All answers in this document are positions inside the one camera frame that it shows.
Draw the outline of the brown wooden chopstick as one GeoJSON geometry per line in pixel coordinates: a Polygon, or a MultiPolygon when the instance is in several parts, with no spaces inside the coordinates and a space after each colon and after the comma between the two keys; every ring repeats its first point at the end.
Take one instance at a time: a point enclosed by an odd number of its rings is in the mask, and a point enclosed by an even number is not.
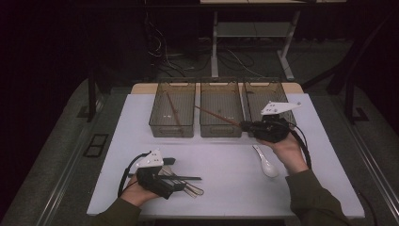
{"type": "Polygon", "coordinates": [[[212,115],[212,116],[214,116],[214,117],[216,117],[216,118],[218,118],[218,119],[220,119],[220,120],[222,120],[222,121],[225,121],[225,122],[227,122],[227,123],[229,123],[229,124],[232,124],[232,125],[234,125],[234,126],[236,126],[236,127],[240,127],[240,124],[239,124],[238,122],[236,122],[236,121],[228,120],[228,119],[226,119],[226,118],[224,118],[224,117],[222,117],[222,116],[220,116],[220,115],[218,115],[218,114],[216,114],[216,113],[214,113],[214,112],[211,112],[211,111],[209,111],[209,110],[203,109],[202,107],[199,107],[199,106],[197,106],[197,105],[195,105],[195,108],[199,109],[199,110],[202,111],[202,112],[205,112],[205,113],[207,113],[207,114],[210,114],[210,115],[212,115]]]}
{"type": "Polygon", "coordinates": [[[172,113],[173,113],[173,117],[174,117],[174,119],[176,121],[176,124],[177,124],[177,126],[179,128],[181,136],[183,136],[184,135],[184,131],[183,131],[183,128],[181,126],[181,123],[180,123],[180,120],[179,120],[179,117],[178,117],[178,114],[177,114],[177,110],[176,110],[176,108],[175,108],[175,106],[174,106],[174,104],[173,104],[173,102],[171,100],[171,97],[170,97],[170,95],[169,95],[169,93],[167,91],[166,91],[166,95],[168,97],[168,102],[170,104],[170,107],[171,107],[171,110],[172,110],[172,113]]]}

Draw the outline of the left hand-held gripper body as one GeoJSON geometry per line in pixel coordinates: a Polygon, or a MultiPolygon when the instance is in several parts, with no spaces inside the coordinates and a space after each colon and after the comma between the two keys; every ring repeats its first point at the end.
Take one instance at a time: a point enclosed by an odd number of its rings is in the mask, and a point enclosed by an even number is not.
{"type": "Polygon", "coordinates": [[[158,149],[149,151],[143,159],[135,163],[136,179],[143,188],[168,200],[174,192],[174,186],[159,177],[159,171],[163,166],[161,152],[158,149]]]}

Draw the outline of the person's right hand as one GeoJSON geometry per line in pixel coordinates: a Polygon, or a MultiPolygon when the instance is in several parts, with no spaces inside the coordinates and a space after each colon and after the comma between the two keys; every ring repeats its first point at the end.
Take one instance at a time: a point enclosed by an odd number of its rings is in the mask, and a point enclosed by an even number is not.
{"type": "Polygon", "coordinates": [[[277,143],[260,139],[258,139],[258,142],[272,149],[273,153],[287,169],[289,175],[309,169],[303,158],[299,143],[292,134],[289,134],[286,139],[277,143]]]}

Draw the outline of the black floor socket frame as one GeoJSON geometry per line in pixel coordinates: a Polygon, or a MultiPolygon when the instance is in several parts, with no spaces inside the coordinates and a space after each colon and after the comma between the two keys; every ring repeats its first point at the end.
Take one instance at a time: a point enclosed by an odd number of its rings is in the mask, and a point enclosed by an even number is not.
{"type": "Polygon", "coordinates": [[[94,134],[85,149],[84,157],[100,157],[107,142],[108,134],[94,134]]]}

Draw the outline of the black metal stand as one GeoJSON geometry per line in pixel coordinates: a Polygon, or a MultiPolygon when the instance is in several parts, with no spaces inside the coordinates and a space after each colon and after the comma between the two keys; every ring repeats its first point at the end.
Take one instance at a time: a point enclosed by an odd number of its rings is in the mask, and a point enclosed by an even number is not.
{"type": "Polygon", "coordinates": [[[363,90],[385,119],[399,127],[399,9],[361,14],[345,57],[302,84],[308,89],[329,79],[327,92],[344,93],[344,115],[354,121],[355,89],[363,90]]]}

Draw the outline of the white ceramic spoon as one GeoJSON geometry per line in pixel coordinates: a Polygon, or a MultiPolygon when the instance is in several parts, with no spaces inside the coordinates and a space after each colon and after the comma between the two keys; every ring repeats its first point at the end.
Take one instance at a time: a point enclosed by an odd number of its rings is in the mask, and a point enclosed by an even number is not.
{"type": "Polygon", "coordinates": [[[261,167],[262,167],[262,171],[263,173],[270,178],[275,178],[279,175],[279,171],[278,169],[273,166],[268,159],[265,157],[265,155],[263,154],[262,150],[260,149],[260,147],[258,145],[253,145],[252,148],[256,151],[256,153],[258,154],[258,156],[260,157],[260,161],[261,161],[261,167]]]}

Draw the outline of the translucent grey plastic bin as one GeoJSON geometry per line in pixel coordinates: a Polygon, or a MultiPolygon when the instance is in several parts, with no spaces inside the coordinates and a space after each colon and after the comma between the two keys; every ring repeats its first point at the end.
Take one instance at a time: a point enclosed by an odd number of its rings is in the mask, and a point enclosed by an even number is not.
{"type": "MultiPolygon", "coordinates": [[[[199,107],[238,123],[244,119],[240,91],[236,82],[201,83],[199,107]]],[[[202,137],[240,137],[242,135],[240,127],[202,111],[199,113],[199,124],[202,137]]]]}
{"type": "MultiPolygon", "coordinates": [[[[245,110],[244,121],[259,121],[262,118],[261,110],[269,102],[290,103],[285,95],[280,82],[245,82],[243,85],[243,107],[245,110]]],[[[292,111],[282,113],[281,116],[295,124],[292,111]]]]}
{"type": "Polygon", "coordinates": [[[154,137],[193,137],[194,136],[194,104],[196,85],[194,83],[167,83],[158,85],[154,98],[149,126],[154,137]],[[173,117],[166,91],[177,110],[184,131],[181,136],[173,117]]]}

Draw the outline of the metal floor rail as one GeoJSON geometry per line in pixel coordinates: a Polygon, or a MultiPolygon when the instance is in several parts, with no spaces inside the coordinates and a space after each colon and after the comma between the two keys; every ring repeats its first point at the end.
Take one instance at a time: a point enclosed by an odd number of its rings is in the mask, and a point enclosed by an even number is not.
{"type": "Polygon", "coordinates": [[[56,181],[56,185],[50,193],[50,197],[46,202],[35,226],[51,226],[51,222],[56,214],[59,205],[65,195],[65,192],[72,180],[76,165],[84,151],[84,146],[91,132],[91,125],[85,125],[79,134],[77,141],[73,147],[72,153],[67,164],[56,181]]]}
{"type": "Polygon", "coordinates": [[[385,203],[391,210],[392,215],[399,220],[399,196],[394,192],[391,184],[375,161],[370,149],[366,146],[365,141],[361,137],[355,137],[355,141],[359,148],[360,157],[373,177],[385,203]]]}

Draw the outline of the white metal desk frame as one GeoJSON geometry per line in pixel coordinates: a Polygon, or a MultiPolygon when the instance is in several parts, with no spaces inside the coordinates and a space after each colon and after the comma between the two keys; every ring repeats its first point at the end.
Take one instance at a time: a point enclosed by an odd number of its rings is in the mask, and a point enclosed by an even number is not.
{"type": "MultiPolygon", "coordinates": [[[[347,0],[199,0],[202,6],[221,7],[236,5],[237,7],[276,7],[283,5],[292,7],[294,4],[305,6],[331,6],[332,4],[343,4],[347,0]]],[[[212,54],[211,54],[211,72],[212,77],[218,77],[218,56],[217,39],[218,38],[284,38],[284,44],[277,51],[280,66],[285,78],[288,81],[294,81],[295,77],[287,60],[287,54],[294,37],[295,29],[300,17],[301,9],[296,9],[289,22],[268,22],[268,23],[230,23],[220,22],[218,20],[217,9],[213,16],[213,36],[212,36],[212,54]]]]}

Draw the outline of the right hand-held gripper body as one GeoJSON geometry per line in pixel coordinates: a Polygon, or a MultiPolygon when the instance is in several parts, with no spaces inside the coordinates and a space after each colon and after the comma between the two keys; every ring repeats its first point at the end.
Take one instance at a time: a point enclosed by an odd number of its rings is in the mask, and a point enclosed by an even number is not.
{"type": "Polygon", "coordinates": [[[301,103],[269,102],[262,110],[262,118],[250,125],[250,132],[258,139],[277,143],[287,138],[295,124],[283,118],[282,113],[301,107],[301,103]]]}

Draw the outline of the metal table knife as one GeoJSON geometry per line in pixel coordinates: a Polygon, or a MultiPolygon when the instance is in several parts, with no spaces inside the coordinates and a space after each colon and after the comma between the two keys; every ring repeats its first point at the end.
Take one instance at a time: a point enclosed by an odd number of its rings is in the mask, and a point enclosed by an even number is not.
{"type": "Polygon", "coordinates": [[[167,179],[170,180],[173,184],[184,186],[183,191],[192,198],[197,198],[197,196],[201,196],[204,194],[203,189],[190,184],[188,179],[178,176],[172,171],[169,166],[163,166],[159,174],[166,176],[167,179]]]}

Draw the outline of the person's left hand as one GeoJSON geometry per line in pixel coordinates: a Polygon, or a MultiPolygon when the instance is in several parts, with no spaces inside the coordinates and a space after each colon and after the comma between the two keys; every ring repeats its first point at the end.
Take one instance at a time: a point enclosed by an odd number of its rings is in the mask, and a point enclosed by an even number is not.
{"type": "Polygon", "coordinates": [[[128,203],[140,207],[145,202],[158,198],[158,195],[143,188],[138,183],[136,176],[133,175],[120,197],[128,203]]]}

